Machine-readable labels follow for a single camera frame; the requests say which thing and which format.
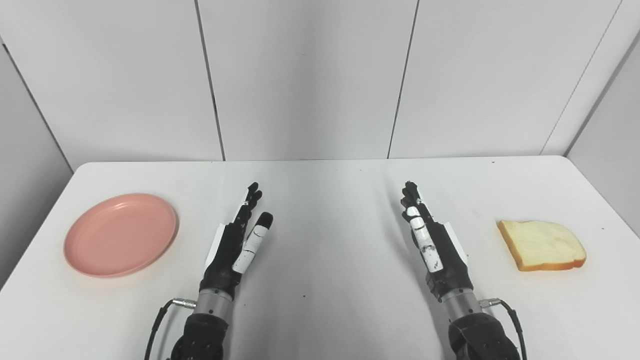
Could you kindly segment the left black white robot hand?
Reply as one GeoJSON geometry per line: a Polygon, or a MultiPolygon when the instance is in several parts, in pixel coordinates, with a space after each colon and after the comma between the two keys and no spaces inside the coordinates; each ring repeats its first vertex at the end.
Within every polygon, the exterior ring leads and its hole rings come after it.
{"type": "Polygon", "coordinates": [[[214,244],[217,248],[215,254],[210,257],[203,278],[199,282],[199,292],[219,291],[234,299],[236,287],[253,263],[267,232],[274,223],[274,215],[264,211],[254,226],[249,227],[253,210],[262,196],[259,183],[251,183],[233,220],[224,224],[215,234],[214,244]]]}

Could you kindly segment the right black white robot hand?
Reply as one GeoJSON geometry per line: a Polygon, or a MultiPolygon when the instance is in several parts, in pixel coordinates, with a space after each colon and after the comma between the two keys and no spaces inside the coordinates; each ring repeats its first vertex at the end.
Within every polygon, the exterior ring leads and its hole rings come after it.
{"type": "Polygon", "coordinates": [[[427,269],[429,291],[439,302],[450,292],[473,290],[466,260],[447,226],[434,219],[419,193],[418,185],[407,181],[402,189],[402,218],[409,224],[414,246],[427,269]]]}

